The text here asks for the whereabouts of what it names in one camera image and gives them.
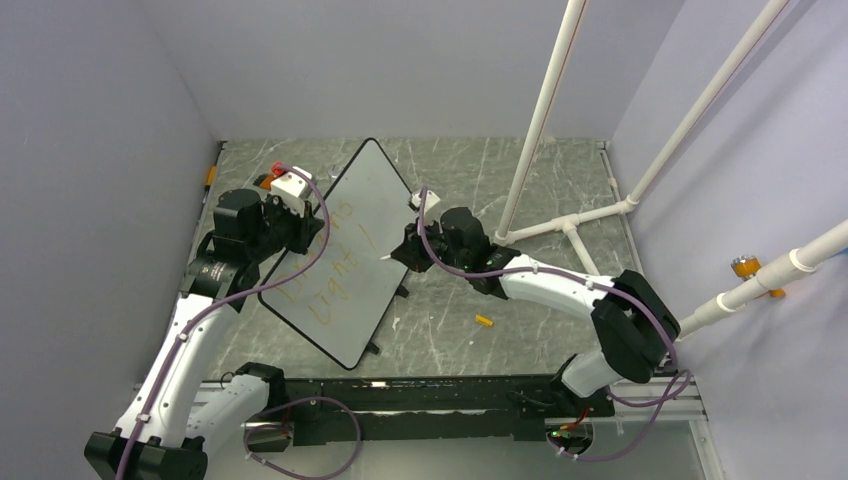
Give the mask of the white whiteboard black frame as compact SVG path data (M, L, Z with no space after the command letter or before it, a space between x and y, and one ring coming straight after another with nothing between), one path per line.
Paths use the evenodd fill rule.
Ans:
M346 370L358 366L407 274L380 260L404 238L412 192L377 140L365 140L328 189L330 235L283 253L259 302Z

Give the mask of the yellow marker cap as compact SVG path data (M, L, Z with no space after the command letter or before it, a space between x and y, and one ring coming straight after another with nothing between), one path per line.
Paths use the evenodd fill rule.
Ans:
M492 327L492 326L494 325L494 322L493 322L492 320L490 320L490 319L488 319L488 318L486 318L486 317L483 317L483 316L481 316L481 315L476 315L476 316L475 316L475 321L476 321L478 324L480 324L481 326L484 326L484 327Z

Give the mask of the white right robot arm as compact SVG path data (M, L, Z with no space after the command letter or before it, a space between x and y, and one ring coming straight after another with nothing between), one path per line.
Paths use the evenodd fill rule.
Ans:
M620 380L644 384L654 375L681 327L644 276L577 273L492 243L466 207L445 211L429 225L408 224L389 258L414 272L432 265L467 280L481 294L524 300L588 321L598 345L557 370L551 401L574 415L590 396Z

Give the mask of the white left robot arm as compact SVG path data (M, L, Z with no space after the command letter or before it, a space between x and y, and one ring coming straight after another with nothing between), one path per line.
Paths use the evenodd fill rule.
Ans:
M280 251L305 255L325 223L302 180L219 195L213 227L200 240L180 282L163 345L126 412L109 432L91 434L84 457L101 479L201 479L224 437L256 415L287 406L282 369L248 362L224 389L193 407L205 374L261 264Z

